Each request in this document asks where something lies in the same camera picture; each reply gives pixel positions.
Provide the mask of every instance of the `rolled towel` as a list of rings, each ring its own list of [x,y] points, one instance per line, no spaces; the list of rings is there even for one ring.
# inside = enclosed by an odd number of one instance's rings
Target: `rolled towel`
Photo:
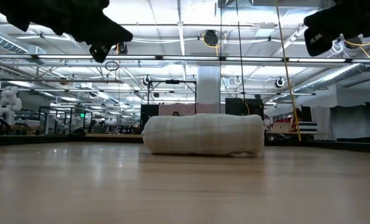
[[[264,147],[263,120],[258,115],[154,116],[142,135],[152,154],[254,157]]]

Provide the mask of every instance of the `white robot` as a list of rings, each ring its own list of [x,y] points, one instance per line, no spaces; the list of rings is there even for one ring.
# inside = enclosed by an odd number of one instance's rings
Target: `white robot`
[[[52,119],[57,122],[57,126],[61,126],[64,129],[69,129],[70,120],[67,119],[66,123],[63,120],[58,119],[56,116],[53,116]],[[77,123],[81,120],[81,117],[77,116],[72,118],[72,129],[77,125]]]
[[[1,93],[0,116],[4,116],[9,125],[15,122],[15,111],[22,109],[22,100],[17,98],[17,92],[19,92],[18,87],[8,86]]]

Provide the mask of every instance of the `white column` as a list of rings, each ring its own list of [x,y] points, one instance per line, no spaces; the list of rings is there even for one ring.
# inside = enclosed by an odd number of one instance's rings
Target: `white column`
[[[220,87],[221,81],[218,67],[201,66],[197,68],[196,100],[198,103],[220,103]]]

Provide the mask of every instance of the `ceiling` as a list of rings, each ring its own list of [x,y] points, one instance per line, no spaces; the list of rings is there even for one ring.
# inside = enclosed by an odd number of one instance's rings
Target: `ceiling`
[[[262,5],[258,7],[243,7],[245,1],[239,1],[242,3],[239,16],[233,7],[218,9],[217,0],[110,0],[110,5],[104,10],[104,13],[134,34],[135,40],[128,43],[128,55],[216,56],[218,54],[219,56],[238,57],[240,51],[242,51],[243,57],[282,57],[282,46],[279,41],[281,35],[279,26],[277,26],[278,17],[271,1],[266,1],[267,6],[261,3],[263,1],[255,1],[256,4]],[[299,6],[301,3],[291,0],[281,1],[281,4],[285,6],[280,8],[284,41],[300,32],[297,40],[287,46],[285,50],[287,57],[309,57],[303,44],[301,31],[303,30],[303,18],[316,12],[319,9],[320,2],[319,0],[305,1],[303,7],[292,7],[292,4]],[[237,29],[238,18],[239,26],[241,26],[240,35]],[[265,23],[274,23],[275,27],[271,33],[261,36],[260,31],[263,29],[259,30],[259,27],[262,27]],[[208,47],[202,40],[202,35],[208,29],[215,30],[218,38],[222,41],[218,51],[215,48]],[[6,18],[1,14],[0,32],[20,43],[38,46],[48,54],[89,54],[89,46],[84,43],[77,43],[68,35],[58,37],[49,28],[35,24],[31,25],[27,32],[23,32],[8,24]],[[40,38],[41,33],[48,38]],[[370,42],[370,38],[363,39],[363,41]],[[0,54],[9,54],[9,52],[0,48]],[[320,57],[347,58],[361,54],[361,49],[349,50],[338,46],[338,49],[333,50],[332,53],[327,52]],[[37,72],[36,64],[29,63],[26,60],[0,61],[10,64],[15,63],[18,69],[33,75]],[[49,60],[48,62],[59,63],[60,61]],[[93,88],[99,90],[144,90],[146,88],[142,85],[142,82],[146,75],[154,80],[196,80],[197,68],[200,66],[187,62],[172,63],[164,67],[132,66],[138,63],[137,60],[117,61],[117,63],[123,65],[121,69],[115,72],[109,72],[103,66],[96,68],[92,66],[96,64],[89,61],[87,63],[89,67],[37,66],[39,67],[39,73],[43,73],[42,78],[45,79],[67,77],[79,80],[100,80],[101,78],[112,80],[116,77],[125,82],[122,85],[114,82],[94,83]],[[156,62],[145,63],[157,65]],[[290,66],[288,72],[293,83],[302,83],[329,68],[331,68],[330,65],[316,67],[314,65],[297,65]],[[225,95],[227,90],[241,91],[242,85],[236,84],[235,81],[239,77],[242,78],[242,75],[245,78],[244,88],[246,91],[281,91],[275,88],[274,80],[278,77],[285,78],[286,70],[284,64],[273,66],[245,65],[241,67],[238,63],[221,66],[221,75],[223,81],[221,90],[224,99],[227,97]],[[70,84],[57,88],[75,88],[75,86]],[[161,84],[156,89],[190,91],[186,85]],[[140,96],[133,93],[120,95],[112,93],[111,95],[122,102],[141,102]],[[159,99],[192,100],[193,98],[193,93],[170,93],[160,96]]]

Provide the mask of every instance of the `yellow cable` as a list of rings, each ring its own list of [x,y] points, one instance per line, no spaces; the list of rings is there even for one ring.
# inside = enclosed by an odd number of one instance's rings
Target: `yellow cable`
[[[239,99],[241,99],[241,100],[245,103],[245,105],[246,105],[246,107],[247,107],[247,114],[248,114],[248,115],[250,115],[250,108],[249,108],[249,105],[246,103],[246,101],[245,101],[244,99],[242,99],[242,98],[239,98]]]
[[[288,67],[287,67],[287,60],[286,60],[286,53],[285,53],[285,45],[283,43],[283,32],[282,32],[282,25],[280,23],[280,14],[279,14],[279,0],[277,0],[277,15],[278,15],[278,23],[279,23],[279,31],[280,31],[280,41],[282,43],[283,60],[285,61],[287,85],[289,87],[290,99],[292,100],[292,106],[293,106],[293,113],[294,113],[295,119],[296,119],[298,141],[301,141],[300,126],[298,125],[298,117],[297,117],[297,112],[296,112],[295,99],[294,99],[294,96],[293,96],[293,93],[292,93],[292,86],[290,84],[289,70],[288,70]]]
[[[368,58],[370,58],[370,55],[366,52],[366,50],[363,48],[363,47],[360,47],[362,49],[362,51],[366,54],[366,56],[368,56]]]
[[[370,45],[370,43],[367,43],[367,44],[354,44],[354,43],[351,43],[351,42],[348,42],[347,40],[344,40],[347,44],[349,45],[353,45],[353,46],[358,46],[358,47],[364,47],[364,46],[368,46]]]

